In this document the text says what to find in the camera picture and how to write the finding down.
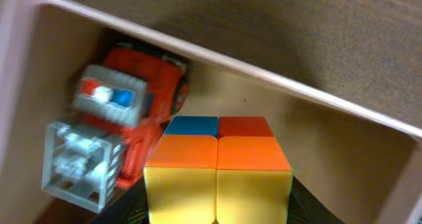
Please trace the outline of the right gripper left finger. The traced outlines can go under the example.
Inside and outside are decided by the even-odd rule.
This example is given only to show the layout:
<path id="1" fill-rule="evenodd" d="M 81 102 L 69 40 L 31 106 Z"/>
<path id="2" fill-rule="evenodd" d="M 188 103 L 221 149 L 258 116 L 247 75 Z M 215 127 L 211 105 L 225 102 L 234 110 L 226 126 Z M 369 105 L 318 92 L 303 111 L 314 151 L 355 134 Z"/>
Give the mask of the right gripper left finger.
<path id="1" fill-rule="evenodd" d="M 139 179 L 89 224 L 149 224 L 144 178 Z"/>

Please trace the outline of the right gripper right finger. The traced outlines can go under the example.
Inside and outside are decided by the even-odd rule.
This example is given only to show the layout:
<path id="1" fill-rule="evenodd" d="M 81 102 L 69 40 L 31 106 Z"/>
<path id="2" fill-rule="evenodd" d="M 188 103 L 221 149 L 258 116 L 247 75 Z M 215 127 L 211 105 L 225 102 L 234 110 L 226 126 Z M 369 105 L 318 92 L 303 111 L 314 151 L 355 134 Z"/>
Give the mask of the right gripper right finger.
<path id="1" fill-rule="evenodd" d="M 287 224 L 344 224 L 296 177 L 289 195 Z"/>

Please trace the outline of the colourful puzzle cube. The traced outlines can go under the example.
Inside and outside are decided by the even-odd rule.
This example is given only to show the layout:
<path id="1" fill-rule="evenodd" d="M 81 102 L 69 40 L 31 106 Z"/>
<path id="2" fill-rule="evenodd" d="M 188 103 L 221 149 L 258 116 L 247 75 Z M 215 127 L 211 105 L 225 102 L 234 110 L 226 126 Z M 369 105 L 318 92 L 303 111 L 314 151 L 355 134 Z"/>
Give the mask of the colourful puzzle cube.
<path id="1" fill-rule="evenodd" d="M 264 117 L 178 116 L 144 166 L 149 222 L 283 224 L 292 180 Z"/>

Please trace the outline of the red toy truck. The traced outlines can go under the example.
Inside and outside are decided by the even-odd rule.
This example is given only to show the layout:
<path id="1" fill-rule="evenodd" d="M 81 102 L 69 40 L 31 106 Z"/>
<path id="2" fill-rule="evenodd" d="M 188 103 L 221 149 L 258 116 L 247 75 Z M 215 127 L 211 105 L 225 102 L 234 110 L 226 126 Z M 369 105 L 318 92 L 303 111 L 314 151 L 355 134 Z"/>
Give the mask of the red toy truck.
<path id="1" fill-rule="evenodd" d="M 119 43 L 77 81 L 68 120 L 45 133 L 42 190 L 101 212 L 142 177 L 164 126 L 183 106 L 191 62 L 159 47 Z"/>

